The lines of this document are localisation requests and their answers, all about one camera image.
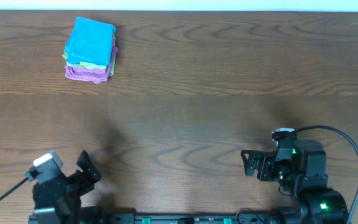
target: blue towel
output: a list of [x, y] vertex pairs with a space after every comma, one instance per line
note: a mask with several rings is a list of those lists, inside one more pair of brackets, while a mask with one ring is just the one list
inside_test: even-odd
[[108, 66], [112, 50], [112, 37], [116, 28], [111, 24], [77, 17], [74, 30], [67, 41], [67, 62], [80, 62]]

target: stack of towels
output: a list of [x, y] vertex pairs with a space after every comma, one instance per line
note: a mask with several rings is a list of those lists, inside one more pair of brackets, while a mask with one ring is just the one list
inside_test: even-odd
[[115, 31], [111, 24], [77, 17], [63, 53], [66, 77], [101, 83], [113, 76], [118, 51]]

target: purple towel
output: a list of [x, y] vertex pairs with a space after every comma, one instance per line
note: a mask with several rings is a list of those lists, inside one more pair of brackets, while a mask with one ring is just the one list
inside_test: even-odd
[[110, 64], [107, 67], [106, 71], [104, 71], [103, 73], [95, 72], [95, 69], [90, 70], [87, 68], [83, 68], [82, 70], [78, 71], [75, 68], [68, 66], [66, 64], [65, 65], [65, 68], [66, 68], [65, 76], [72, 80], [89, 81], [89, 82], [94, 82], [94, 83], [105, 82], [109, 78], [112, 63], [114, 61], [117, 51], [118, 51], [118, 48], [114, 46], [111, 51]]

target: green towel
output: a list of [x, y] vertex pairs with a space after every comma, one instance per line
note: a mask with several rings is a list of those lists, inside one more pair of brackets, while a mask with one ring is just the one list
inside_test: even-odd
[[110, 70], [110, 75], [109, 76], [113, 76], [114, 75], [114, 70], [116, 69], [116, 55], [114, 56], [114, 60], [112, 61], [112, 66], [111, 66], [111, 70]]
[[[64, 52], [63, 53], [63, 58], [67, 60], [67, 52]], [[72, 63], [68, 63], [67, 62], [67, 65], [70, 66], [70, 67], [77, 67], [77, 68], [88, 68], [88, 69], [95, 69], [95, 68], [98, 68], [98, 69], [103, 69], [105, 70], [107, 68], [107, 66], [103, 66], [103, 65], [95, 65], [93, 63], [89, 63], [89, 62], [80, 62], [78, 65], [75, 65], [75, 64], [72, 64]]]

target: wooden table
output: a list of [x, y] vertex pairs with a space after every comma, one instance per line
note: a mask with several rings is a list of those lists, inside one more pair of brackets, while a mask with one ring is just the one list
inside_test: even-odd
[[[106, 83], [64, 76], [76, 16], [117, 27]], [[311, 124], [358, 143], [356, 13], [0, 11], [0, 195], [47, 151], [71, 174], [87, 150], [103, 183], [84, 205], [268, 210], [290, 201], [245, 177], [240, 151], [275, 150], [271, 130]], [[329, 186], [350, 207], [354, 150], [327, 131], [300, 137], [324, 144]], [[0, 223], [26, 223], [32, 186], [0, 202]]]

